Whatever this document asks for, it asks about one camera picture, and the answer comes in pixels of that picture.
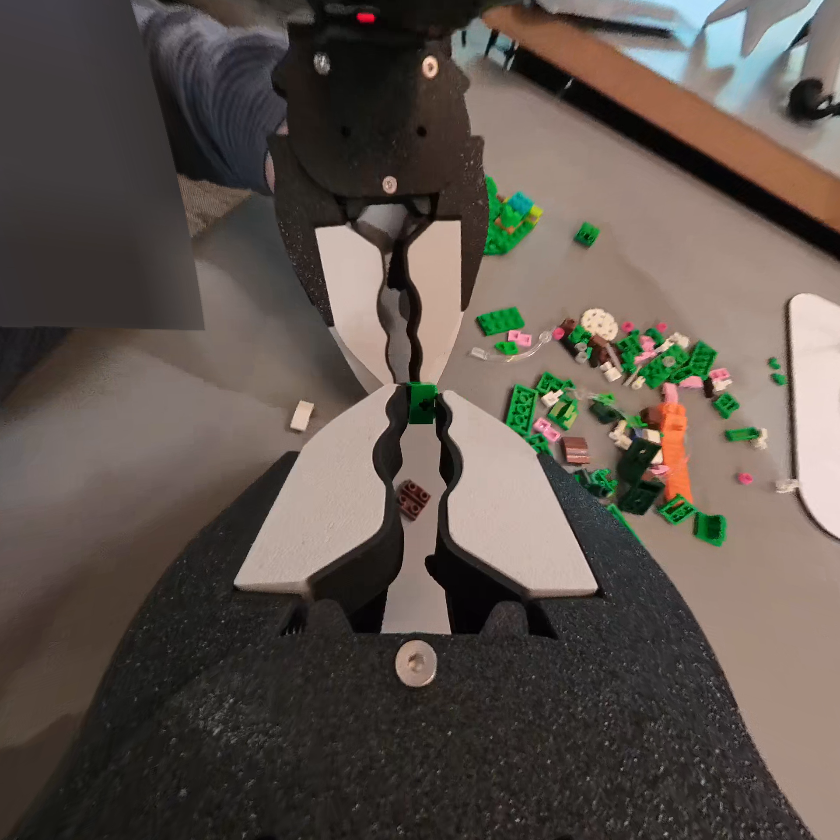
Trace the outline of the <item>pile of green lego pieces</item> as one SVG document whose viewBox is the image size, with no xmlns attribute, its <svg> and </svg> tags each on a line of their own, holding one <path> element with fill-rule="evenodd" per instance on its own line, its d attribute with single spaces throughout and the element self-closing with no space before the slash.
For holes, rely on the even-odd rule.
<svg viewBox="0 0 840 840">
<path fill-rule="evenodd" d="M 660 434 L 660 404 L 680 403 L 686 408 L 680 401 L 683 392 L 702 392 L 724 421 L 739 410 L 740 403 L 730 392 L 728 370 L 715 366 L 718 352 L 681 332 L 665 335 L 663 322 L 645 331 L 631 321 L 618 323 L 615 340 L 606 342 L 584 331 L 580 319 L 567 318 L 552 328 L 552 343 L 563 347 L 575 363 L 598 370 L 606 384 L 634 392 L 650 389 L 654 403 L 632 413 L 620 405 L 616 392 L 587 391 L 570 378 L 545 371 L 534 385 L 511 388 L 505 425 L 537 454 L 557 455 L 563 466 L 573 467 L 573 480 L 605 502 L 605 509 L 628 531 L 632 527 L 626 515 L 641 517 L 655 509 L 668 524 L 689 522 L 696 539 L 722 546 L 728 537 L 724 516 L 703 512 L 681 496 L 665 498 L 669 468 L 664 465 Z M 586 439 L 590 464 L 564 463 L 560 450 L 564 435 Z"/>
</svg>

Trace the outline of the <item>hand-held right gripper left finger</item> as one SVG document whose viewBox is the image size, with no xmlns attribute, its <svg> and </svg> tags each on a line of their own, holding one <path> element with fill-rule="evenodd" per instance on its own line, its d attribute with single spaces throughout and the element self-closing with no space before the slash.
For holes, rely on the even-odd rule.
<svg viewBox="0 0 840 840">
<path fill-rule="evenodd" d="M 403 566 L 394 478 L 405 386 L 384 385 L 317 432 L 293 460 L 234 587 L 338 603 L 356 632 L 380 632 Z"/>
</svg>

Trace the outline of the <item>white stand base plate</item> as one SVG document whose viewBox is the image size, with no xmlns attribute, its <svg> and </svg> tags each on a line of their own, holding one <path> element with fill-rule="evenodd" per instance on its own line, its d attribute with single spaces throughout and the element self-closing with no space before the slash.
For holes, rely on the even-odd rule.
<svg viewBox="0 0 840 840">
<path fill-rule="evenodd" d="M 813 293 L 788 305 L 794 471 L 815 523 L 839 538 L 839 306 Z"/>
</svg>

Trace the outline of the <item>grey adjoining table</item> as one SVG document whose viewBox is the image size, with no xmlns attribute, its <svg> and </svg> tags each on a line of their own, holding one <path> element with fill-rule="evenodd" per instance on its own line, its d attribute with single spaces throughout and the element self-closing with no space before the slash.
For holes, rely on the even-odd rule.
<svg viewBox="0 0 840 840">
<path fill-rule="evenodd" d="M 559 19 L 517 6 L 482 16 L 514 44 L 511 68 L 657 156 L 831 254 L 838 176 Z"/>
</svg>

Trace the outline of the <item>green lego base plate build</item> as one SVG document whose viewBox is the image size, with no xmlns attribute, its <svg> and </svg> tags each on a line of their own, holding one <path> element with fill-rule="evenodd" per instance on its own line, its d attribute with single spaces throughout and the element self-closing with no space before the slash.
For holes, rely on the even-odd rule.
<svg viewBox="0 0 840 840">
<path fill-rule="evenodd" d="M 486 175 L 485 182 L 489 221 L 484 256 L 504 256 L 539 224 L 543 210 L 524 192 L 502 195 L 498 192 L 496 181 L 489 175 Z"/>
</svg>

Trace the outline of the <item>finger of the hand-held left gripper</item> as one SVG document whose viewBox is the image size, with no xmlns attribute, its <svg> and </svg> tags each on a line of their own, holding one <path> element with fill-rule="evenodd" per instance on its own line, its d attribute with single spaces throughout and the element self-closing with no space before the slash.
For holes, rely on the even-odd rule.
<svg viewBox="0 0 840 840">
<path fill-rule="evenodd" d="M 406 298 L 388 285 L 402 228 L 401 222 L 354 222 L 316 230 L 332 317 L 329 331 L 368 393 L 408 381 Z"/>
<path fill-rule="evenodd" d="M 437 384 L 464 317 L 461 223 L 445 219 L 417 227 L 397 248 L 407 299 L 408 374 Z"/>
</svg>

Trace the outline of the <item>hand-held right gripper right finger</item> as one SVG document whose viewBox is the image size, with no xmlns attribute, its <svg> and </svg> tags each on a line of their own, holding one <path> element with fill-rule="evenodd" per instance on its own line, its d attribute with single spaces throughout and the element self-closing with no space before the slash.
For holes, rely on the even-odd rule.
<svg viewBox="0 0 840 840">
<path fill-rule="evenodd" d="M 445 483 L 427 572 L 449 629 L 477 634 L 494 607 L 593 597 L 598 584 L 538 454 L 454 391 L 437 397 Z"/>
</svg>

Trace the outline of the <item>green six-stud lego plate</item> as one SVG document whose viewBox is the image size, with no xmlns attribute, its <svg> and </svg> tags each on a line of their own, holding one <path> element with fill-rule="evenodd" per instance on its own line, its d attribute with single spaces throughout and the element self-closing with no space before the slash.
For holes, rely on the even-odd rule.
<svg viewBox="0 0 840 840">
<path fill-rule="evenodd" d="M 491 337 L 522 329 L 524 318 L 518 308 L 511 307 L 482 313 L 476 317 L 476 324 L 486 337 Z"/>
</svg>

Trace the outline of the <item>clear curved lego piece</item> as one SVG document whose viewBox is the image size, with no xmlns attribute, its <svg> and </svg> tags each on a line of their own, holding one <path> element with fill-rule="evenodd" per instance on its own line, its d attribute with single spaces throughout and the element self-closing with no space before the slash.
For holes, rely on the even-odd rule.
<svg viewBox="0 0 840 840">
<path fill-rule="evenodd" d="M 501 340 L 496 341 L 492 346 L 486 348 L 474 347 L 468 352 L 472 359 L 509 364 L 512 362 L 524 361 L 539 352 L 541 348 L 553 341 L 553 331 L 543 331 L 538 336 L 521 329 L 512 329 L 504 334 Z"/>
</svg>

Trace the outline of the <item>orange brick separator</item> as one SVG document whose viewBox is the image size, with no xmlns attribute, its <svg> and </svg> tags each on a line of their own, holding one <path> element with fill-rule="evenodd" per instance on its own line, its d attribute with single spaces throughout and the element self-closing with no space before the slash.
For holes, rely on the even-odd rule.
<svg viewBox="0 0 840 840">
<path fill-rule="evenodd" d="M 665 476 L 665 498 L 670 501 L 681 496 L 693 503 L 686 452 L 686 409 L 678 402 L 662 402 L 660 413 L 661 453 L 664 465 L 668 467 Z"/>
</svg>

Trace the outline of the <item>person's left forearm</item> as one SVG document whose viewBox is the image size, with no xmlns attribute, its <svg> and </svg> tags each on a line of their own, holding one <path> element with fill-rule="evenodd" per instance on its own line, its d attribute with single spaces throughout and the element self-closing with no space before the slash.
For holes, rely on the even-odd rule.
<svg viewBox="0 0 840 840">
<path fill-rule="evenodd" d="M 274 192 L 269 137 L 287 132 L 271 76 L 287 34 L 228 27 L 194 7 L 132 2 L 175 168 L 195 181 Z"/>
</svg>

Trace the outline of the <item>brown four-stud lego piece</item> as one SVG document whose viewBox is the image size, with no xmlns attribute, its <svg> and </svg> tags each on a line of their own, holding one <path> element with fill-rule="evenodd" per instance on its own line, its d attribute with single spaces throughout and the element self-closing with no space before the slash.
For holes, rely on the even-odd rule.
<svg viewBox="0 0 840 840">
<path fill-rule="evenodd" d="M 430 493 L 410 479 L 405 479 L 396 489 L 398 510 L 410 522 L 417 520 L 424 512 L 430 499 Z"/>
</svg>

